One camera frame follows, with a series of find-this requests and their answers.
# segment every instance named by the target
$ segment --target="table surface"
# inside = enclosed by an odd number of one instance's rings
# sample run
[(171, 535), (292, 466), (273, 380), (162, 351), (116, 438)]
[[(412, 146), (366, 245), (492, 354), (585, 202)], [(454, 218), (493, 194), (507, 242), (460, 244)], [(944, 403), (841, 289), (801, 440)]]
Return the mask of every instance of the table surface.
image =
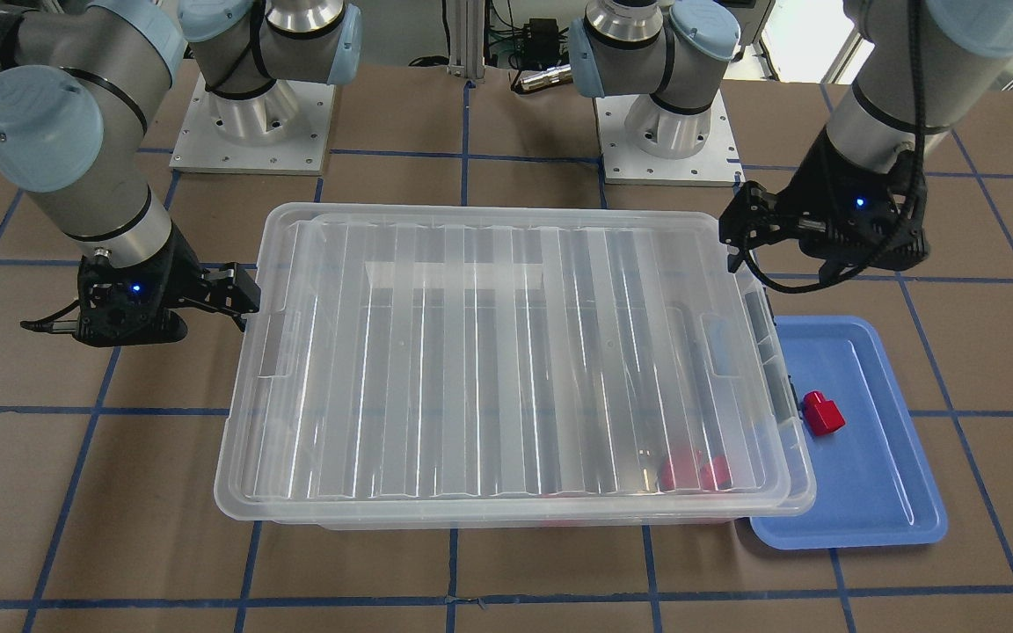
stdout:
[[(203, 260), (256, 260), (290, 201), (719, 213), (726, 189), (603, 184), (571, 88), (516, 96), (440, 69), (362, 68), (326, 175), (173, 173), (185, 62), (137, 164)], [(745, 175), (787, 183), (844, 88), (726, 83)], [(68, 303), (77, 253), (0, 176), (0, 630), (1013, 630), (1013, 93), (930, 157), (933, 256), (780, 314), (883, 338), (951, 530), (924, 548), (776, 552), (748, 523), (338, 533), (232, 521), (212, 482), (241, 336), (186, 312), (177, 344), (92, 349), (17, 328)], [(765, 267), (808, 280), (790, 245)]]

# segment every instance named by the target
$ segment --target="mounting plate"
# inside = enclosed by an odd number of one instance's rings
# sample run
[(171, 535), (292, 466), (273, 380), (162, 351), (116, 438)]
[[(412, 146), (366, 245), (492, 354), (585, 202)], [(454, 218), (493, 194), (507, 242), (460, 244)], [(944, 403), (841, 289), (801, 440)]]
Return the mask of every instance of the mounting plate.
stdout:
[(242, 145), (218, 132), (205, 97), (205, 79), (198, 77), (182, 129), (174, 141), (170, 167), (201, 173), (321, 176), (334, 87), (304, 81), (289, 84), (297, 93), (299, 113), (290, 122), (286, 138), (271, 145)]
[(596, 99), (597, 131), (604, 157), (604, 181), (612, 184), (678, 184), (686, 187), (730, 187), (744, 183), (745, 173), (729, 117), (719, 91), (710, 105), (714, 123), (703, 149), (688, 159), (648, 155), (631, 142), (623, 128), (638, 95)]

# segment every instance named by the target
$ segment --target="light blue joint cap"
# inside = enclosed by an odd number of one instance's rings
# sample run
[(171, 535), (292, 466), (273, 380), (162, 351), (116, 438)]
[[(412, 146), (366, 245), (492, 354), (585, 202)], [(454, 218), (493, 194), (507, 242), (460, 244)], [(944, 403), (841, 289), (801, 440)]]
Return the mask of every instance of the light blue joint cap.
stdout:
[(592, 42), (583, 30), (580, 17), (569, 24), (569, 68), (573, 71), (573, 84), (580, 96), (604, 96), (597, 57), (592, 53)]
[(27, 191), (68, 187), (103, 143), (96, 99), (64, 70), (24, 65), (0, 72), (0, 171)]
[(205, 42), (229, 30), (252, 7), (252, 0), (181, 0), (177, 23), (189, 42)]
[(928, 0), (936, 24), (965, 51), (1013, 56), (1013, 0)]
[(177, 78), (177, 65), (185, 53), (185, 41), (170, 16), (149, 0), (92, 0), (89, 7), (101, 7), (124, 17), (154, 47), (170, 72), (170, 84)]
[(683, 39), (718, 61), (731, 60), (741, 41), (736, 17), (712, 0), (676, 0), (671, 24)]
[(363, 56), (363, 12), (354, 4), (346, 4), (342, 11), (342, 32), (338, 35), (338, 48), (326, 77), (330, 85), (354, 81), (358, 75), (358, 61)]

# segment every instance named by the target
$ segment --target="blue tray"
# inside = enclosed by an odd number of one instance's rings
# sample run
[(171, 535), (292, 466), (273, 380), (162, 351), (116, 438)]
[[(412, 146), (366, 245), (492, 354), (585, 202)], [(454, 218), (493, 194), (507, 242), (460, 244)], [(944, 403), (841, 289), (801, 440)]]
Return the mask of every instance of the blue tray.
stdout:
[(815, 505), (753, 518), (757, 536), (778, 550), (940, 541), (948, 515), (875, 329), (854, 316), (780, 316), (776, 332), (798, 396), (822, 391), (847, 425), (804, 430)]

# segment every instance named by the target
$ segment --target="clear plastic bin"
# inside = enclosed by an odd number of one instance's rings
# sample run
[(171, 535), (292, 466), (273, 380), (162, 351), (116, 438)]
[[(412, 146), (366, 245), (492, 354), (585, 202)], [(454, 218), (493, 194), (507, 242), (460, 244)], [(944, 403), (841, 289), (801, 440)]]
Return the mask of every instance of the clear plastic bin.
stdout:
[(725, 257), (699, 213), (281, 206), (217, 503), (335, 530), (803, 512), (776, 330)]

